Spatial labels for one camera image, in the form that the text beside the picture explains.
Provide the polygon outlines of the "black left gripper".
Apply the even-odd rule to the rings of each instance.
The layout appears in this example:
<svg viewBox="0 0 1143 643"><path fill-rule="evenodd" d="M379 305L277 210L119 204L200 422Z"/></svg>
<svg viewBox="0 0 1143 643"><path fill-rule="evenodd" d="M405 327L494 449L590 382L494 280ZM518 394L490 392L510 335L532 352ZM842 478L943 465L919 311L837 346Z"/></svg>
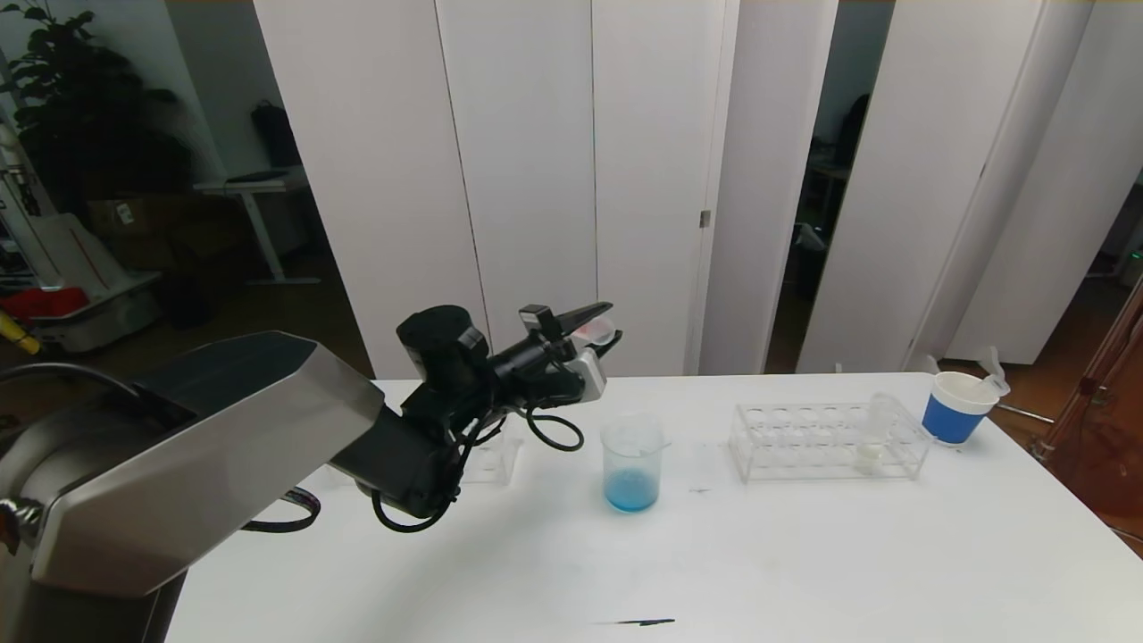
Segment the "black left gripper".
<svg viewBox="0 0 1143 643"><path fill-rule="evenodd" d="M572 338L590 338L588 349L599 359L607 355L623 338L623 330L605 318L612 308L612 302L596 302L558 318L546 305L519 310L526 338L490 357L495 402L513 408L578 403L585 381L567 365L575 357Z"/></svg>

